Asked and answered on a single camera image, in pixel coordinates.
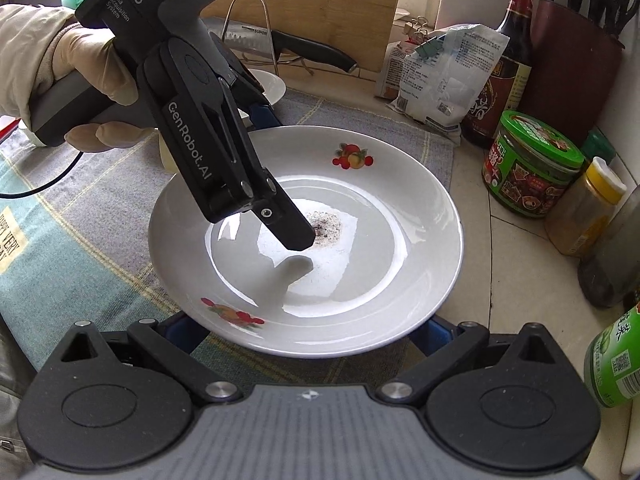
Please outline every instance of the white ceramic plate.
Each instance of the white ceramic plate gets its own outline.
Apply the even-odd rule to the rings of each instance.
[[[316,227],[316,243],[287,251],[251,212],[210,224],[175,176],[151,216],[149,250],[189,316],[248,348],[327,358],[388,344],[437,311],[458,276],[463,237],[431,172],[385,142],[337,128],[251,137]]]

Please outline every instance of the plaid cloth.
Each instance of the plaid cloth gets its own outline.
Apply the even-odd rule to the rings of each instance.
[[[449,186],[453,144],[420,128],[287,91],[276,106],[284,124],[324,124],[385,140]],[[34,148],[20,132],[0,147],[0,190],[22,192],[60,174],[76,152]],[[37,196],[0,200],[0,313],[40,368],[73,322],[122,330],[178,310],[159,285],[146,230],[170,179],[158,136],[129,150],[85,155],[60,183]],[[298,360],[260,354],[211,335],[194,355],[243,388],[262,382],[369,383],[393,377],[407,339],[348,358]]]

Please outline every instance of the beige sleeve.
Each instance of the beige sleeve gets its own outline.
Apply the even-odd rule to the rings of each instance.
[[[53,51],[73,16],[66,7],[0,6],[1,115],[31,127],[29,100],[53,85]]]

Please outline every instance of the tiled countertop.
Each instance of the tiled countertop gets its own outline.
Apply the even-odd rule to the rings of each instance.
[[[370,73],[358,78],[314,70],[311,76],[303,68],[281,66],[280,76],[290,88],[410,122],[373,97]],[[517,333],[526,322],[541,322],[582,376],[588,344],[622,311],[591,307],[578,286],[577,260],[556,251],[541,222],[512,214],[489,196],[480,178],[483,157],[482,150],[464,140],[455,151],[450,193],[462,218],[465,256],[439,314],[453,323],[477,321],[496,333]],[[421,357],[417,349],[412,352],[411,359]],[[602,412],[600,434],[586,463],[596,478],[624,478],[620,463],[630,407]]]

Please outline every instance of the latex glove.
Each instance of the latex glove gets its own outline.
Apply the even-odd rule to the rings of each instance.
[[[136,83],[116,53],[108,29],[72,28],[62,36],[53,54],[56,80],[73,69],[118,104],[128,106],[138,99]],[[130,148],[154,133],[154,128],[138,128],[112,122],[82,124],[65,135],[66,142],[82,152],[97,153],[111,148]]]

